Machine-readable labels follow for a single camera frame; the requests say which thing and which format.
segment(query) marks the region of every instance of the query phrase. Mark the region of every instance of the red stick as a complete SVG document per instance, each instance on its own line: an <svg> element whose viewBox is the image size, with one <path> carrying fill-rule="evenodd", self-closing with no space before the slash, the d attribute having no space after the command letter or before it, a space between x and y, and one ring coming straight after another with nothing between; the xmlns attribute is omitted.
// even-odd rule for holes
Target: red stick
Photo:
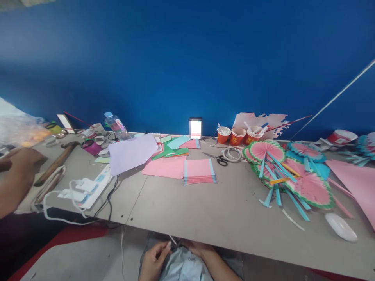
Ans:
<svg viewBox="0 0 375 281"><path fill-rule="evenodd" d="M84 124L86 124L86 125L89 125L89 127L92 127L92 125L90 125L89 123L86 123L85 121L82 121L81 119L78 119L77 117L75 117L75 116L69 114L68 112L66 112L66 111L63 111L63 112L66 113L66 114L68 114L69 116L71 116L71 117L73 117L73 118L75 118L75 119L81 121L82 123L84 123Z"/></svg>
<svg viewBox="0 0 375 281"><path fill-rule="evenodd" d="M303 117L303 118L300 118L300 119L297 119L297 120L294 120L294 121L291 121L291 122L285 123L285 124L280 125L279 127L276 127L276 128L270 128L270 129L268 129L268 130L266 131L266 133L267 133L268 131L271 131L271 130L275 130L275 129L281 128L281 127L283 127L283 126L288 126L288 125L290 125L290 124L293 124L293 123L295 123L295 122L297 122L297 121L300 121L300 120L302 120L302 119L305 119L305 118L309 118L309 117L311 117L311 116L312 116L312 115L309 115L309 116L306 116L306 117Z"/></svg>

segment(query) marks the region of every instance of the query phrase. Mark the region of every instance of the white cup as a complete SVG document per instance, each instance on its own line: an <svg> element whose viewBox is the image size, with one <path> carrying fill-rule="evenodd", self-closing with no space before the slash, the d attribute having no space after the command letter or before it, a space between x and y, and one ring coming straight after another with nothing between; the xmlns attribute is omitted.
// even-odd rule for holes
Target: white cup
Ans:
<svg viewBox="0 0 375 281"><path fill-rule="evenodd" d="M97 123L97 124L94 124L90 127L90 129L94 130L94 132L97 134L97 135L103 135L105 136L107 134L107 131L104 130L102 124L100 123Z"/></svg>

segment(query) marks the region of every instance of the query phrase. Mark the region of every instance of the hammer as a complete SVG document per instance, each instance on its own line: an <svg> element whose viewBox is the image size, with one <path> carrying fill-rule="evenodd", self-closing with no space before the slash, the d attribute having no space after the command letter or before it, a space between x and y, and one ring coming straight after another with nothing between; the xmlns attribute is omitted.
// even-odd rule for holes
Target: hammer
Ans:
<svg viewBox="0 0 375 281"><path fill-rule="evenodd" d="M69 157L73 149L79 145L80 143L77 141L70 142L68 144L62 144L61 147L65 148L64 152L52 163L52 165L44 172L44 174L34 183L34 186L39 187L42 186L46 180L53 174L53 172L60 167L65 160Z"/></svg>

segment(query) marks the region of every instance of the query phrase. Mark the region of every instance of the blue wall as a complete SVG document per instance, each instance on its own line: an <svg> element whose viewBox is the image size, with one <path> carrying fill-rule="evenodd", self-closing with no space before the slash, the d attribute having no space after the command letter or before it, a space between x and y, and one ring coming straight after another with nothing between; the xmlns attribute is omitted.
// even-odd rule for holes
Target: blue wall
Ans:
<svg viewBox="0 0 375 281"><path fill-rule="evenodd" d="M201 116L211 135L239 112L294 120L375 57L374 15L364 0L57 0L0 14L0 96L49 119L110 110L139 132L187 133Z"/></svg>
<svg viewBox="0 0 375 281"><path fill-rule="evenodd" d="M375 132L375 65L301 131L307 139L326 138L334 129L357 135Z"/></svg>

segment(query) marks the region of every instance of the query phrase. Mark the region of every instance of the hand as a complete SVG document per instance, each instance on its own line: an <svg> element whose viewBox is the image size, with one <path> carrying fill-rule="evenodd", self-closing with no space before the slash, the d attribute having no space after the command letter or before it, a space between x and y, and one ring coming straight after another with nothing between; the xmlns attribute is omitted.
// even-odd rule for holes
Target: hand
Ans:
<svg viewBox="0 0 375 281"><path fill-rule="evenodd" d="M190 252L192 252L194 255L202 258L204 252L207 251L215 251L214 248L211 245L196 242L196 241L191 241L191 240L182 240L182 244L189 249Z"/></svg>
<svg viewBox="0 0 375 281"><path fill-rule="evenodd" d="M20 148L9 152L6 157L11 160L12 164L29 164L44 160L43 154L32 148Z"/></svg>
<svg viewBox="0 0 375 281"><path fill-rule="evenodd" d="M139 281L157 281L167 255L171 254L168 241L159 242L145 253Z"/></svg>

